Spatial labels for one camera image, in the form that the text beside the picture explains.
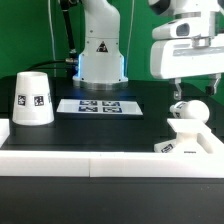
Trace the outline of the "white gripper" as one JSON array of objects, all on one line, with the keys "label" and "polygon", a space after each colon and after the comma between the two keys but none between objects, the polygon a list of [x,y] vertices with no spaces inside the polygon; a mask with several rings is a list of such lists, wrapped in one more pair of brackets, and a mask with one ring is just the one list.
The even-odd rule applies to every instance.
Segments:
[{"label": "white gripper", "polygon": [[151,48],[150,72],[154,78],[171,79],[175,100],[182,98],[181,77],[212,74],[205,90],[215,95],[224,72],[224,35],[202,48],[194,48],[190,39],[157,41]]}]

